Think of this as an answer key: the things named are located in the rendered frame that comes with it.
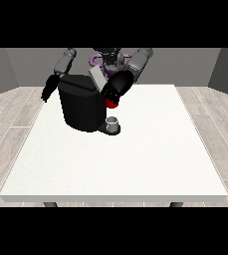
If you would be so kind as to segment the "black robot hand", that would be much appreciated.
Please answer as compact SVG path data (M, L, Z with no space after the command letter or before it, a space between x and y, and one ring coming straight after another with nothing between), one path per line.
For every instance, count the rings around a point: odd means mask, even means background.
M103 89L101 95L110 102L117 104L119 99L133 85L133 73L129 70L118 71L111 75Z
M46 102L52 92L57 88L58 83L60 82L59 75L51 75L46 81L45 88L43 89L41 99Z

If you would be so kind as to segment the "red pod holder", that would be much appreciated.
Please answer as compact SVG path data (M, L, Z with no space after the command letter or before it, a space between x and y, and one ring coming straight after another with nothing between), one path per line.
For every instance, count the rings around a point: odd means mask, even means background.
M106 107L108 109L114 109L118 106L118 103L115 104L114 102L111 102L109 99L106 99Z

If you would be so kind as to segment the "pale grey machine lid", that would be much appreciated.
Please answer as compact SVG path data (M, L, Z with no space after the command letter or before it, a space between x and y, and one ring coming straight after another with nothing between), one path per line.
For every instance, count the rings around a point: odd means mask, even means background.
M107 80L105 79L102 70L99 66L94 66L89 69L89 75L92 78L98 91L100 92L107 83Z

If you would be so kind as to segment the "black coffee machine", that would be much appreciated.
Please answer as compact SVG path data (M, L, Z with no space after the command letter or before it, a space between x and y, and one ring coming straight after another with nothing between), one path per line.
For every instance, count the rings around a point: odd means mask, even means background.
M107 107L90 76L65 75L58 83L65 122L79 131L101 131L108 135L120 133L107 130Z

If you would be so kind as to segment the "grey trunk with purple rings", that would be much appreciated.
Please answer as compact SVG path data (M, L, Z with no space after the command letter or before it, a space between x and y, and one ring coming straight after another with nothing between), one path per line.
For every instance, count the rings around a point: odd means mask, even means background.
M89 59L91 67L99 66L106 78L111 77L125 66L131 54L123 54L120 48L95 48L96 53Z

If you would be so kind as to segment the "small grey cup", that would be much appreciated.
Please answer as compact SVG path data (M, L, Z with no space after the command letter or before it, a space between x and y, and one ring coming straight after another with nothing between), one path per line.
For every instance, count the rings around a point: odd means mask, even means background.
M118 120L116 117L108 117L106 119L107 131L115 132L118 129Z

